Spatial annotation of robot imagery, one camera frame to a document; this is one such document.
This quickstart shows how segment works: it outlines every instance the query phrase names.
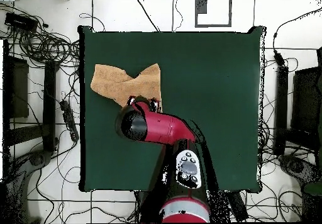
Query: dark green table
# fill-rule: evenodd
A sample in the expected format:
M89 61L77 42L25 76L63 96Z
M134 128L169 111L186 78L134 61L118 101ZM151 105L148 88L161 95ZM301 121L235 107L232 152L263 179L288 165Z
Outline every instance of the dark green table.
M121 108L90 85L95 64L119 67L135 77L158 63L163 111L199 125L220 188L258 190L262 32L256 27L250 33L93 33L80 26L80 80L85 82L80 188L148 189L161 146L117 136L114 122Z

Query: black cable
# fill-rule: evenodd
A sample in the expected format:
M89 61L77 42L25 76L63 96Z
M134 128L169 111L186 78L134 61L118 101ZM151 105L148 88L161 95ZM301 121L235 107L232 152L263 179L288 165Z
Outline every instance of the black cable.
M285 194L287 194L287 193L292 193L292 194L295 194L295 195L297 195L297 196L299 196L301 199L302 199L302 196L301 195L299 195L297 192L294 192L294 191L284 191L283 193L281 193L280 195L279 195L279 198L278 198L278 203L279 203L279 211L280 211L280 216L282 217L282 219L285 221L285 222L287 222L287 220L285 219L285 217L284 217L284 215L283 215L283 212L282 212L282 204L281 204L281 197L283 196L283 195L285 195ZM300 217L300 220L301 220L301 215L299 215L297 212L295 212L295 214L297 215L297 216L299 216Z
M47 222L47 220L48 220L49 216L53 213L53 209L55 208L55 204L53 203L53 201L52 201L52 200L50 200L49 198L47 198L46 196L44 196L44 195L39 191L39 189L38 189L38 183L39 183L39 180L40 180L41 176L42 176L42 169L40 169L40 175L39 175L39 178L38 178L38 180L37 180L37 182L36 182L36 190L37 190L38 194L39 194L42 198L45 198L46 200L48 200L49 202L51 202L51 204L53 205L51 212L48 214L48 216L46 217L46 220L43 222L43 224L46 224L46 222Z
M277 53L276 49L275 49L275 38L277 37L277 32L279 31L280 27L284 26L285 24L287 23L290 23L292 21L296 21L296 20L300 20L301 18L304 18L305 16L308 16L309 14L311 13L317 13L318 11L322 10L322 8L318 8L316 10L313 10L313 11L310 11L310 12L307 12L303 15L300 15L298 16L297 18L294 18L293 20L289 20L289 21L286 21L284 22L283 24L279 25L279 27L277 28L276 32L274 33L274 38L273 38L273 50L274 50L274 53Z
M113 216L115 217L116 219L118 219L120 222L123 222L123 223L129 223L126 221L126 219L122 216L116 216L114 214L111 214L111 213L108 213L104 210L102 210L101 208L97 207L97 206L93 206L92 208L89 208L88 210L85 210L85 211L82 211L82 212L75 212L75 213L71 213L67 218L66 220L64 221L64 224L66 224L67 220L72 216L72 215L79 215L79 214L84 214L88 211L91 211L91 210L99 210L101 212L103 212L105 215L108 215L108 216Z
M178 0L175 0L175 10L177 10L177 12L180 14L180 16L181 16L181 22L180 22L180 25L177 28L175 28L174 31L176 31L177 29L179 29L181 27L181 24L182 24L182 22L184 20L184 17L181 15L181 13L179 12L179 10L177 9L177 2L178 2Z
M140 0L137 0L137 1L138 1L138 3L140 4L140 6L142 7L142 9L143 9L143 11L144 11L145 15L148 17L148 20L150 20L150 22L151 22L151 24L153 25L153 27L155 28L155 30L159 32L159 31L160 31L160 30L159 30L159 28L157 28L157 27L154 25L154 23L152 22L152 20L150 19L150 17L149 17L149 15L148 15L148 13L145 11L145 8L144 8L143 4L140 2Z
M295 58L295 57L288 57L288 58L286 58L286 59L284 59L285 61L286 61L286 67L288 67L289 66L289 60L291 60L291 59L293 59L293 60L295 60L296 61L296 67L295 67L295 69L293 69L293 70L291 70L291 71L289 71L289 73L291 73L291 72L294 72L295 70L297 70L297 68L299 67L299 61L298 61L298 59L297 58ZM271 65L274 65L276 63L276 60L266 60L265 59L265 63L264 63L264 66L265 66L265 68L266 67L269 67L269 66L271 66Z
M79 17L80 18L93 18L95 20L98 20L102 24L102 26L103 26L103 31L105 31L104 23L100 19L98 19L97 17L91 16L90 14L87 14L87 13L81 13L81 14L79 14Z

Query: towel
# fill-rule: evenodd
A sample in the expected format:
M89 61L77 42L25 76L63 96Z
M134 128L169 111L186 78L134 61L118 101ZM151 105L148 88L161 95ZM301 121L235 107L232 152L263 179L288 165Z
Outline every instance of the towel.
M130 96L143 96L147 99L155 98L160 101L162 111L160 68L158 64L151 65L132 78L126 71L110 65L95 65L91 89L113 99L124 107Z

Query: floor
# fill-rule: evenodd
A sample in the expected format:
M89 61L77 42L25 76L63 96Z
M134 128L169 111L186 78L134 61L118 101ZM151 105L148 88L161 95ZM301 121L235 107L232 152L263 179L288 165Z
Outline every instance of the floor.
M252 26L266 26L265 58L268 61L265 69L264 105L275 99L275 69L273 60L273 34L283 22L296 18L305 12L318 9L321 0L233 0L231 28L195 28L194 27L194 0L174 0L172 15L172 0L140 0L155 26L161 31L238 31L247 32ZM214 18L203 18L204 22L222 24L226 20L226 13L216 12L214 7L218 0L209 0L209 8L213 9ZM14 3L4 2L28 14L41 17L48 24L47 31L67 36L71 42L78 40L77 27L79 25L92 26L96 31L154 31L154 27L145 16L137 0L16 0ZM0 30L6 31L4 25L5 11L0 10ZM289 68L305 69L317 66L316 49L322 46L322 12L311 14L305 18L286 24L280 28L275 39L275 47L284 58L290 58ZM15 54L19 54L19 46L15 46ZM31 67L35 63L28 60ZM68 75L74 71L72 64L64 71L57 72L58 100L70 91ZM292 77L289 74L289 92L292 91ZM31 68L29 73L29 104L36 117L42 122L42 101L37 95L42 95L43 72ZM79 123L79 97L74 96L71 107L75 112L75 121ZM264 120L272 127L274 122L274 102L264 108ZM35 124L35 118L30 113L27 119L15 119L12 128ZM57 137L66 129L62 112L57 109ZM15 156L28 152L34 145L41 142L35 139L11 148ZM63 132L60 137L59 152L68 150L72 146L69 133ZM243 193L245 204L250 215L247 221L298 221L301 211L301 196L299 186L281 171L276 160L264 154L265 165L262 167L263 190L259 194ZM127 217L135 208L135 197L129 191L93 191L82 193L78 189L80 178L80 144L67 154L59 156L49 163L42 171L39 190L49 199L54 200L54 210L47 223L119 223L124 220L118 217ZM41 216L42 222L52 210L51 202L42 198L35 190L35 184L40 173L33 174L28 188L28 203L32 216Z

